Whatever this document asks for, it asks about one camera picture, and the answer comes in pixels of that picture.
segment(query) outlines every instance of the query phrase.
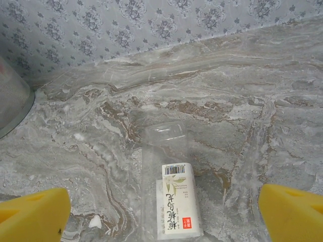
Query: white label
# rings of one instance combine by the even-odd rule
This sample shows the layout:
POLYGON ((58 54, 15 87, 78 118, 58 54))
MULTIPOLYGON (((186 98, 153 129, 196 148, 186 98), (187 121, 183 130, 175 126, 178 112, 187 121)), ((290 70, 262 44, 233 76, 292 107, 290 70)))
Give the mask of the white label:
POLYGON ((176 163, 162 166, 163 193, 160 181, 157 192, 157 239, 190 238, 203 235, 195 193, 191 164, 176 163))

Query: barcode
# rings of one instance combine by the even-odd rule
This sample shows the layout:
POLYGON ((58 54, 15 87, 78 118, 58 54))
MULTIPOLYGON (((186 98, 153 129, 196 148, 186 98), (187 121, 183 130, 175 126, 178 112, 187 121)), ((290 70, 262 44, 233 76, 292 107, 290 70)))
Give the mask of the barcode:
POLYGON ((172 165, 165 167, 165 175, 185 173, 184 165, 172 165))

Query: marble countertop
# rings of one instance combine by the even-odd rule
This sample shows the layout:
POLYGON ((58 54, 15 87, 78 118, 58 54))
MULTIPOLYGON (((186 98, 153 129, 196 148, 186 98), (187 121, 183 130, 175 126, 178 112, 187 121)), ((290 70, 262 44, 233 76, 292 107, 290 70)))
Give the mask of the marble countertop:
POLYGON ((0 200, 65 187, 62 241, 140 241, 141 133, 181 120, 198 163, 201 241, 270 241, 264 183, 323 195, 322 22, 30 79, 35 104, 0 140, 0 200))

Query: damask wallpaper pattern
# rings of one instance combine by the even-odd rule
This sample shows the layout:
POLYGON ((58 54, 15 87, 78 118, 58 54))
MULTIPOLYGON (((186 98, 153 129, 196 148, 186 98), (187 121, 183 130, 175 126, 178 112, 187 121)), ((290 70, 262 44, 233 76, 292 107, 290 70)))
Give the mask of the damask wallpaper pattern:
POLYGON ((0 55, 21 75, 322 14, 323 0, 0 0, 0 55))

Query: mesh container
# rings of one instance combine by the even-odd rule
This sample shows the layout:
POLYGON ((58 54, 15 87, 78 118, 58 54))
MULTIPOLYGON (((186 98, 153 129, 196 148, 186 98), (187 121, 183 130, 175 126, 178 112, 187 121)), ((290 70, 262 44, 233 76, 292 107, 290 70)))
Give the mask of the mesh container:
POLYGON ((0 138, 21 122, 34 99, 27 83, 0 57, 0 138))

